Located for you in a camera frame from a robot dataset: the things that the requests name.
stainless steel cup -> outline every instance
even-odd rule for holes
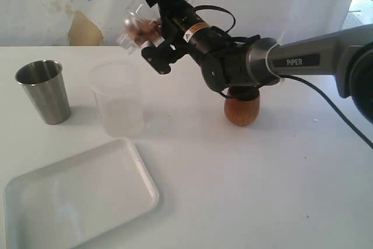
[[[60,63],[43,60],[27,64],[17,71],[16,81],[22,85],[47,124],[57,125],[70,117],[71,110]]]

black cable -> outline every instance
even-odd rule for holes
[[[334,109],[334,111],[339,115],[339,117],[342,118],[342,120],[358,135],[360,136],[360,138],[366,143],[368,144],[368,146],[373,149],[373,143],[357,128],[355,127],[355,125],[339,110],[339,108],[337,107],[337,105],[334,104],[334,102],[328,98],[328,96],[321,90],[319,89],[318,87],[316,87],[314,84],[312,84],[311,82],[307,81],[307,80],[304,80],[302,78],[299,78],[299,77],[296,77],[296,76],[292,76],[292,75],[282,75],[281,76],[282,78],[287,78],[287,79],[291,79],[291,80],[295,80],[295,81],[298,81],[298,82],[301,82],[307,86],[309,86],[310,88],[314,89],[316,92],[318,92],[325,100],[326,102],[329,103],[329,105]]]
[[[199,6],[194,7],[195,12],[201,11],[201,10],[215,10],[215,11],[219,11],[219,12],[223,12],[223,13],[227,13],[227,14],[231,15],[232,18],[233,18],[233,24],[229,29],[226,30],[226,33],[230,32],[232,30],[232,28],[235,26],[235,17],[227,9],[224,9],[222,7],[219,7],[219,6],[214,6],[214,5],[199,5]]]

